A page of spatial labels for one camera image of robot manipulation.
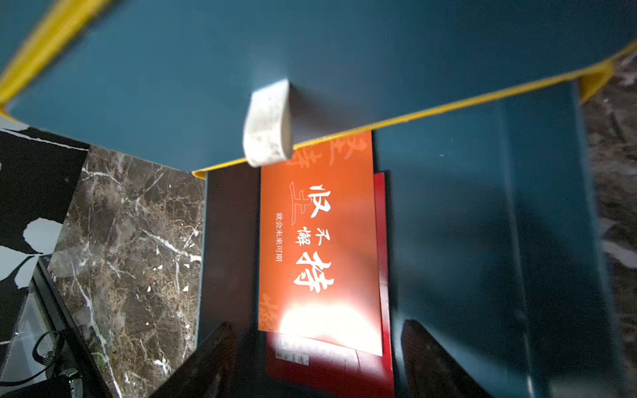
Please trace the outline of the red dream postcard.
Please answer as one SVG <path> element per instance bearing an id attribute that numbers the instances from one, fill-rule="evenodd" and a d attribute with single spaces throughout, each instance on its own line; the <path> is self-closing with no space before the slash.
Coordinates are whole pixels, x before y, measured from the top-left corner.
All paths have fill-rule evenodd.
<path id="1" fill-rule="evenodd" d="M 386 179 L 374 174 L 383 354 L 375 356 L 309 338 L 267 334 L 270 376 L 336 397 L 393 397 L 394 378 L 388 294 Z"/>

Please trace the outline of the yellow teal drawer cabinet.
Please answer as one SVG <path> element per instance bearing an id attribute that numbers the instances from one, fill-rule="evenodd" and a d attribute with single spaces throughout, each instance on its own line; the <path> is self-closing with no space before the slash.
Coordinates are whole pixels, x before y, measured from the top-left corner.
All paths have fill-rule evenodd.
<path id="1" fill-rule="evenodd" d="M 296 146 L 578 80 L 636 45 L 633 1 L 4 1 L 1 109 L 177 170 L 240 163 L 252 95 Z"/>

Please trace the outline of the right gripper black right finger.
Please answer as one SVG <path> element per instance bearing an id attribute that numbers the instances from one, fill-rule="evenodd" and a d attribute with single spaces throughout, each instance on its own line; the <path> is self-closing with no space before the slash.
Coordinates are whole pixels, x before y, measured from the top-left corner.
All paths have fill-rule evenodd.
<path id="1" fill-rule="evenodd" d="M 418 321 L 403 323 L 401 348 L 412 397 L 491 397 Z"/>

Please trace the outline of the orange postcard with calligraphy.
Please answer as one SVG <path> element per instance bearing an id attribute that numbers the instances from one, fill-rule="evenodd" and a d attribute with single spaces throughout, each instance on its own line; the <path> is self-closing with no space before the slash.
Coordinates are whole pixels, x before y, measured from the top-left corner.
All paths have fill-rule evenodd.
<path id="1" fill-rule="evenodd" d="M 383 352 L 370 132 L 260 172 L 258 328 Z"/>

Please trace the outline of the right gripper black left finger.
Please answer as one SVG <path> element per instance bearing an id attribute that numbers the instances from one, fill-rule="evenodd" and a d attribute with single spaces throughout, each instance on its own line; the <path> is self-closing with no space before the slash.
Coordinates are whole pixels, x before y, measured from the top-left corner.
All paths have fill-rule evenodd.
<path id="1" fill-rule="evenodd" d="M 222 323 L 150 397 L 229 397 L 237 335 Z"/>

